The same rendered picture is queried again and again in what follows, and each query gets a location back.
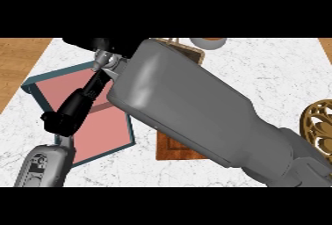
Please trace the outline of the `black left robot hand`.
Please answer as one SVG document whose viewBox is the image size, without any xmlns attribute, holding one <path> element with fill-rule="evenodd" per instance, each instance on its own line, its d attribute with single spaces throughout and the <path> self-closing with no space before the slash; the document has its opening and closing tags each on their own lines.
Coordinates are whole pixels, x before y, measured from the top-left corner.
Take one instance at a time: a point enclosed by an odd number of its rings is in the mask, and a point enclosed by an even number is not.
<svg viewBox="0 0 332 225">
<path fill-rule="evenodd" d="M 42 119 L 45 129 L 52 134 L 70 137 L 76 134 L 88 118 L 94 102 L 100 97 L 111 77 L 101 69 L 92 76 L 83 88 L 79 88 L 69 96 L 55 112 L 45 112 Z"/>
</svg>

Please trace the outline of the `grey bowl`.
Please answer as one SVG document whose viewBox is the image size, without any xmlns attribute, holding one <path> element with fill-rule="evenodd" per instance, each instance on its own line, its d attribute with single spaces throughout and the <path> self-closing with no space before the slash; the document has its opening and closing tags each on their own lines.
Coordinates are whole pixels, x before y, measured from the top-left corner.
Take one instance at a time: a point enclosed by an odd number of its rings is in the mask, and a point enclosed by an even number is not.
<svg viewBox="0 0 332 225">
<path fill-rule="evenodd" d="M 197 47 L 206 50 L 216 50 L 226 44 L 226 38 L 191 38 Z"/>
</svg>

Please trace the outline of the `brown wooden cutting board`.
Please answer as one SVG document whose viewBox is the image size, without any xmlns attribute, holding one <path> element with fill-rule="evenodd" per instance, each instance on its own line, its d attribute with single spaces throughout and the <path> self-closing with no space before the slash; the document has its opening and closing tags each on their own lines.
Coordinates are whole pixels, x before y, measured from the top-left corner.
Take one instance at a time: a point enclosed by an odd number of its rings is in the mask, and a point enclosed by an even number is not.
<svg viewBox="0 0 332 225">
<path fill-rule="evenodd" d="M 179 42 L 179 38 L 157 38 L 157 40 L 173 47 L 198 65 L 203 64 L 206 53 Z M 157 160 L 192 160 L 207 159 L 194 149 L 172 139 L 166 134 L 157 132 Z"/>
</svg>

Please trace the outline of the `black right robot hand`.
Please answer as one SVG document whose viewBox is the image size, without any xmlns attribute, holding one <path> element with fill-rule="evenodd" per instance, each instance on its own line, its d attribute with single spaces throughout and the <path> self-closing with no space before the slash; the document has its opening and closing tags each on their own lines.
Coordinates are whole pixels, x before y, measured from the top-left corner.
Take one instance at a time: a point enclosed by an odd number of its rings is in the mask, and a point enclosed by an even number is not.
<svg viewBox="0 0 332 225">
<path fill-rule="evenodd" d="M 147 37 L 136 38 L 64 38 L 69 44 L 91 50 L 104 50 L 131 59 Z"/>
</svg>

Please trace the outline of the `pink placemat with teal border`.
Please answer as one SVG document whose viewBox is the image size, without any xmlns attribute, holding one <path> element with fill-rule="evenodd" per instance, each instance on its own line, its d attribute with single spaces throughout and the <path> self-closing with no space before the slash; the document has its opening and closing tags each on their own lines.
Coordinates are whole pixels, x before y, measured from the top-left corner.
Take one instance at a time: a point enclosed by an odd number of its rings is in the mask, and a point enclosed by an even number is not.
<svg viewBox="0 0 332 225">
<path fill-rule="evenodd" d="M 94 75 L 92 62 L 30 77 L 21 85 L 45 112 L 57 111 L 70 94 L 85 86 Z M 131 115 L 108 101 L 110 82 L 92 105 L 92 111 L 74 135 L 77 167 L 135 145 Z"/>
</svg>

